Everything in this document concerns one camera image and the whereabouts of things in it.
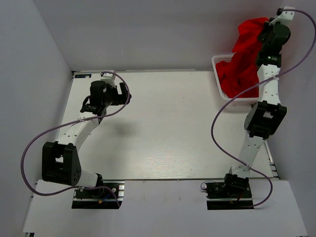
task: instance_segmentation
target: white basket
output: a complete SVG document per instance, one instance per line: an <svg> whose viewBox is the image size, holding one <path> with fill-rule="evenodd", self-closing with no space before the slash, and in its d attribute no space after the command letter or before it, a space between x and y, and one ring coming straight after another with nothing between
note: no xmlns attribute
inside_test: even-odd
<svg viewBox="0 0 316 237"><path fill-rule="evenodd" d="M220 85L219 80L218 80L218 75L217 75L217 71L216 71L215 65L218 62L221 62L221 61L231 62L232 57L233 57L233 54L230 54L230 55L217 55L217 56L213 56L212 57L212 64L213 64L213 69L214 69L215 78L216 78L217 86L218 86L218 89L219 89L219 93L220 93L221 97L224 100L226 100L226 101L229 101L231 98L229 98L225 94L225 92L223 92L223 90L221 88L221 85ZM258 99L259 99L258 97L257 98L237 98L233 102L231 102L230 104L231 105L251 105L251 104L255 104L258 101Z"/></svg>

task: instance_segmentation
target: purple cable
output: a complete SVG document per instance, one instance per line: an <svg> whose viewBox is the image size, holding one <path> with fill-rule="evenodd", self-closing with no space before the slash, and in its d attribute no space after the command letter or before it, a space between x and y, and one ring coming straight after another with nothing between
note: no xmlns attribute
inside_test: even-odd
<svg viewBox="0 0 316 237"><path fill-rule="evenodd" d="M308 57L308 55L309 55L310 52L312 51L312 49L313 49L313 47L314 47L314 45L315 45L315 42L316 42L316 22L315 22L315 20L312 18L312 16L311 16L310 14L306 13L305 11L297 10L297 9L283 9L283 10L281 10L281 12L283 12L283 11L296 11L296 12L300 12L300 13L303 13L304 15L306 15L306 16L311 20L311 22L313 23L313 26L314 26L314 33L315 33L315 34L314 34L313 43L312 43L310 49L308 50L308 52L306 53L306 55L302 58L302 60L299 61L299 62L298 62L295 66L293 66L292 68L286 70L285 72L280 73L280 74L278 74L278 75L275 75L275 77L283 76L284 74L286 74L286 73L288 73L288 72L291 72L292 70L294 70L295 68L297 68L297 67ZM248 166L248 165L247 165L245 162L243 162L242 160L240 160L240 159L234 157L233 155L231 155L230 153L228 153L227 151L225 151L225 150L217 143L217 141L215 140L215 137L214 137L214 125L215 125L215 122L216 122L217 118L219 117L220 113L221 113L232 101L234 101L235 99L237 99L237 98L238 98L239 96L241 96L242 94L244 94L244 93L246 93L246 92L248 92L248 91L250 91L250 90L252 90L252 89L254 89L254 88L256 88L256 87L258 87L259 85L261 85L261 84L263 84L263 83L269 82L269 81L271 81L271 80L273 80L273 79L274 79L274 77L268 78L268 79L266 79L266 80L263 80L262 82L260 82L260 83L258 83L258 84L256 84L256 85L254 85L254 86L252 86L252 87L250 87L250 88L248 88L248 89L242 91L241 93L239 93L238 95L236 95L234 98L232 98L230 101L228 101L228 102L218 111L218 113L216 114L216 116L215 116L215 118L214 118L214 120L213 120L212 126L211 126L211 137L212 137L212 139L213 139L215 145L216 145L222 152L224 152L226 155L228 155L229 157L233 158L234 160L237 160L239 163L241 163L241 164L243 164L243 165L245 165L245 166ZM267 195L267 197L266 197L265 199L263 199L263 200L262 200L261 202L259 202L259 203L256 203L256 204L251 205L251 206L247 206L247 207L255 207L255 206L259 206L259 205L263 204L265 201L267 201L267 200L269 199L269 197L271 196L272 191L273 191L273 184L272 184L271 179L270 179L267 175L265 175L264 173L262 173L262 172L260 172L260 171L258 171L258 170L256 170L256 169L254 169L254 168L252 168L252 167L249 167L249 169L252 170L252 171L254 171L254 172L256 172L256 173L258 173L258 174L260 174L260 175L262 175L262 176L265 177L265 178L268 180L268 182L270 183L270 192L269 192L269 194Z"/></svg>
<svg viewBox="0 0 316 237"><path fill-rule="evenodd" d="M106 117L110 117L110 116L113 116L113 115L116 115L118 112L120 112L122 109L124 109L124 107L127 105L129 99L130 99L130 93L129 93L129 88L128 88L128 85L126 84L125 80L118 74L116 74L115 72L108 72L108 71L104 71L104 72L101 72L101 74L104 74L104 73L110 73L110 74L113 74L115 76L117 76L118 78L120 78L122 80L122 82L125 84L125 87L126 87L126 90L127 90L127 100L125 102L125 104L120 108L118 109L117 111L115 111L114 113L112 114L109 114L109 115L103 115L103 116L96 116L96 117L89 117L89 118L83 118L81 120L83 121L88 121L88 120L91 120L91 119L102 119L102 118L106 118ZM25 171L24 171L24 160L25 160L25 155L26 155L26 152L28 151L28 149L30 148L30 146L37 140L39 139L40 137L42 137L43 135L51 132L51 131L54 131L54 130L57 130L59 128L62 128L62 127L65 127L65 126L68 126L68 125L72 125L72 124L75 124L75 123L79 123L80 120L75 120L75 121L72 121L72 122L68 122L68 123L65 123L65 124L62 124L62 125L59 125L59 126L56 126L56 127L53 127L51 129L48 129L42 133L40 133L39 135L37 135L35 138L33 138L29 143L28 145L26 146L26 148L24 149L23 151L23 154L22 154L22 157L21 157L21 174L22 174L22 178L23 178L23 181L24 183L26 184L26 186L35 194L37 195L40 195L40 196L52 196L52 195L56 195L56 194L60 194L64 191L67 191L67 190L70 190L70 189L75 189L75 188L79 188L79 186L72 186L72 187L68 187L68 188L65 188L65 189L62 189L60 191L57 191L57 192L53 192L53 193L48 193L48 194L44 194L44 193L40 193L38 191L36 191L29 183L29 181L27 180L26 176L25 176ZM118 198L116 197L116 195L113 193L113 191L108 188L108 187L105 187L105 186L100 186L100 187L95 187L95 188L85 188L85 189L88 189L88 190L94 190L94 189L101 189L101 188L104 188L104 189L107 189L111 192L111 194L114 196L118 206L119 206L119 201L118 201Z"/></svg>

